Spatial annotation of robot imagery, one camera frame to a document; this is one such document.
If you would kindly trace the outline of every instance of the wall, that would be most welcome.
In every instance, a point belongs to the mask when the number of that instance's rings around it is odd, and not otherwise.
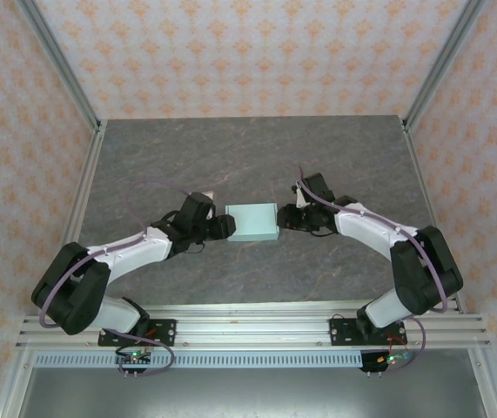
[[[0,0],[0,385],[90,135],[16,2]]]
[[[478,22],[413,133],[438,220],[497,348],[497,0]]]
[[[100,118],[405,116],[466,0],[39,0]]]

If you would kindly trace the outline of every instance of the gray marble surface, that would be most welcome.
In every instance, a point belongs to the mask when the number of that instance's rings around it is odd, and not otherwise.
[[[321,172],[347,194],[395,221],[430,222],[395,116],[112,120],[107,125],[80,243],[109,243],[138,232],[124,195],[141,179],[214,191],[225,205],[294,203],[296,165]],[[152,222],[184,195],[159,185],[135,189],[131,205]],[[390,263],[339,235],[282,230],[279,240],[210,242],[111,284],[108,294],[140,304],[360,300],[393,286]]]

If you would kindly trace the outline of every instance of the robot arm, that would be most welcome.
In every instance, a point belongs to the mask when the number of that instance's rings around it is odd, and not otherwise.
[[[94,326],[143,336],[149,315],[131,300],[104,296],[106,287],[141,266],[187,251],[191,244],[231,236],[236,230],[234,218],[214,213],[213,201],[194,192],[186,197],[179,211],[165,215],[132,237],[89,248],[71,242],[63,246],[53,260],[31,300],[42,307],[63,276],[81,261],[91,258],[73,273],[76,278],[82,278],[80,281],[71,278],[59,288],[47,314],[70,335]]]
[[[319,173],[301,182],[293,187],[297,204],[279,210],[280,227],[311,233],[324,227],[362,242],[392,263],[394,289],[357,312],[355,326],[365,337],[410,315],[421,315],[441,302],[435,280],[409,237],[420,243],[432,262],[445,295],[462,288],[459,269],[437,228],[428,226],[418,230],[395,224],[367,210],[355,199],[347,196],[336,199]]]

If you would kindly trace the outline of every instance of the small box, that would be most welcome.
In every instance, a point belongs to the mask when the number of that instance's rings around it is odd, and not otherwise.
[[[225,213],[234,218],[237,226],[229,241],[267,241],[279,237],[276,203],[229,205]]]

